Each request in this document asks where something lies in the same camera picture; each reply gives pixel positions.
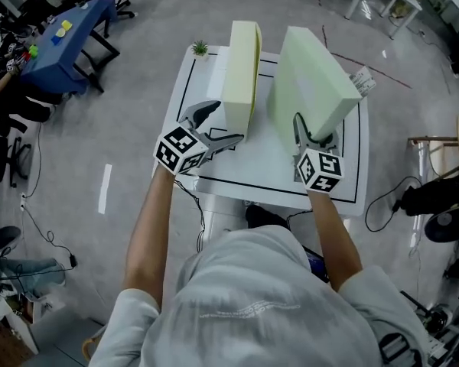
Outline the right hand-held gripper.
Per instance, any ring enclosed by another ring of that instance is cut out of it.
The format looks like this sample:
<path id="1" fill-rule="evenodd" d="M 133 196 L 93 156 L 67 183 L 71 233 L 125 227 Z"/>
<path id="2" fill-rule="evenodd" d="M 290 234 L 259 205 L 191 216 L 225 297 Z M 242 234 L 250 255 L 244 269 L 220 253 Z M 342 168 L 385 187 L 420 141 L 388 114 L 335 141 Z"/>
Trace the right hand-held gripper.
<path id="1" fill-rule="evenodd" d="M 312 147 L 313 141 L 300 112 L 293 118 L 295 144 L 293 155 L 295 181 L 302 182 L 307 191 L 330 193 L 344 179 L 344 159 L 333 151 L 339 151 L 339 135 L 334 129 L 319 141 L 320 148 Z"/>

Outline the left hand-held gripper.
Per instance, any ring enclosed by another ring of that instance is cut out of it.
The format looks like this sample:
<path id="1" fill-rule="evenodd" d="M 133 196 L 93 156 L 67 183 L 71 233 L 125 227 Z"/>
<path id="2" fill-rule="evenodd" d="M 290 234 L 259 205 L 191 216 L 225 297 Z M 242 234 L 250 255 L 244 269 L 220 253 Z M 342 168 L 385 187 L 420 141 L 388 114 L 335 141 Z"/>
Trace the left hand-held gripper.
<path id="1" fill-rule="evenodd" d="M 187 107 L 178 120 L 181 125 L 169 125 L 158 136 L 155 160 L 172 174 L 183 174 L 204 161 L 211 161 L 214 155 L 236 147 L 244 135 L 211 138 L 207 133 L 196 131 L 220 105 L 219 100 L 207 100 Z"/>

